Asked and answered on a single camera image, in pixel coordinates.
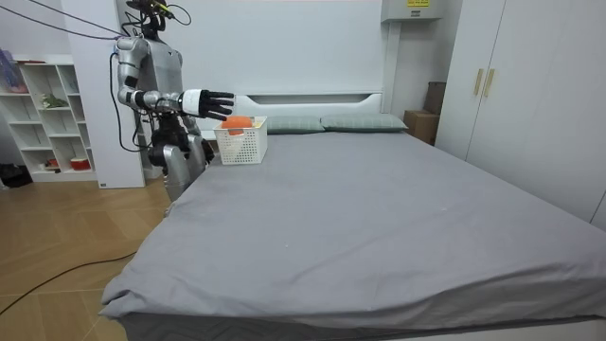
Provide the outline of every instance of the white basket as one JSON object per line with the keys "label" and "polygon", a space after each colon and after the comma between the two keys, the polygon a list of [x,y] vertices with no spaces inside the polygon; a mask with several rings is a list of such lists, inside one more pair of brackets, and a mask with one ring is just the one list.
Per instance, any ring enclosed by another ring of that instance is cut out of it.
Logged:
{"label": "white basket", "polygon": [[253,128],[214,129],[224,165],[259,164],[267,152],[267,117],[251,117]]}

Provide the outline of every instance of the mattress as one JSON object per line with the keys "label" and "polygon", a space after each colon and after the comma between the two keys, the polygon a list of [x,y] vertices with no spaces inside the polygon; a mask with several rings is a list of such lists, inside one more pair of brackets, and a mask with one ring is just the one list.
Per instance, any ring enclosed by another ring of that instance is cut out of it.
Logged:
{"label": "mattress", "polygon": [[606,233],[406,134],[273,135],[197,179],[102,301],[377,334],[605,316]]}

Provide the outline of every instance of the wooden floor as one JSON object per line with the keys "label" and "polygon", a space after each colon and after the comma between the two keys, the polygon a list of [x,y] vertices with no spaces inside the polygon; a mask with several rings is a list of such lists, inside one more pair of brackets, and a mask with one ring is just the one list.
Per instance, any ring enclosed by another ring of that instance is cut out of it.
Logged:
{"label": "wooden floor", "polygon": [[[133,189],[86,182],[0,190],[0,310],[63,270],[136,251],[168,205],[161,180]],[[0,339],[126,340],[119,324],[97,313],[102,289],[128,261],[83,267],[46,284],[0,316]]]}

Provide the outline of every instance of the gray pillow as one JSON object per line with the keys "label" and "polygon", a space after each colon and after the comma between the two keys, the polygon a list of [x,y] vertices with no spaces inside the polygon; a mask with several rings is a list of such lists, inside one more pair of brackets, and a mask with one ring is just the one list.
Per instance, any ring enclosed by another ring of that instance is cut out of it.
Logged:
{"label": "gray pillow", "polygon": [[311,134],[323,133],[324,127],[318,117],[267,117],[267,134]]}
{"label": "gray pillow", "polygon": [[406,129],[401,120],[389,114],[329,115],[320,121],[327,132],[395,133]]}

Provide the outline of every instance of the red object on shelf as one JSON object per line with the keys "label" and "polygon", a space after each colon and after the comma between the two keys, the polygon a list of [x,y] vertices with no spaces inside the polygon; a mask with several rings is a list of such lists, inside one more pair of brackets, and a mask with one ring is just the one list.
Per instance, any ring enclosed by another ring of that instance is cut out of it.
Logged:
{"label": "red object on shelf", "polygon": [[91,169],[91,164],[87,158],[74,157],[71,159],[71,165],[74,171],[88,171]]}

